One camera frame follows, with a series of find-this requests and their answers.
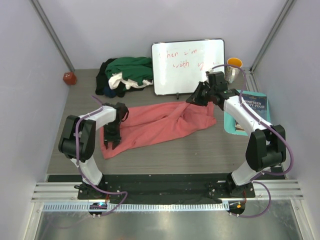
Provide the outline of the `white dry-erase board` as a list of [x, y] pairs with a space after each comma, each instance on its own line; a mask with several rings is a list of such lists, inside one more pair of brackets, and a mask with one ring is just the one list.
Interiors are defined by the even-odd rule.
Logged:
[[221, 38], [158, 42], [151, 46], [154, 93], [157, 96], [194, 92], [206, 72], [225, 63]]

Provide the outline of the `pink t shirt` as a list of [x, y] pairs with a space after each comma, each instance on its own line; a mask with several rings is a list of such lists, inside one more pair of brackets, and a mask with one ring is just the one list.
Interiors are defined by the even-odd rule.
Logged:
[[104, 159], [140, 147], [151, 146], [204, 130], [217, 123], [214, 104], [197, 106], [185, 101], [165, 102], [130, 107], [128, 118], [120, 124], [120, 144], [112, 149], [104, 144], [104, 131], [100, 133], [100, 149]]

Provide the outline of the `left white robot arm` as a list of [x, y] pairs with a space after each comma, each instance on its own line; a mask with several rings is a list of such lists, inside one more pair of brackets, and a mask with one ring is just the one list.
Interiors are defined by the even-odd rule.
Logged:
[[89, 189], [93, 198], [100, 200], [107, 193], [107, 184], [94, 159], [96, 132], [102, 130], [102, 145], [115, 150], [121, 143], [120, 125], [129, 116], [123, 103], [102, 104], [85, 115], [69, 115], [62, 130], [58, 150], [70, 159], [78, 169], [81, 186]]

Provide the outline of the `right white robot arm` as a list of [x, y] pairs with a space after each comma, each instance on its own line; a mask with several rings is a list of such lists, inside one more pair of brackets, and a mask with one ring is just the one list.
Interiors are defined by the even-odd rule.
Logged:
[[236, 89], [229, 89], [224, 73], [206, 72], [207, 81], [199, 82], [187, 103], [207, 106], [210, 102], [231, 115], [249, 137], [244, 163], [226, 178], [226, 193], [238, 197], [249, 183], [286, 160], [285, 129], [264, 120], [245, 102]]

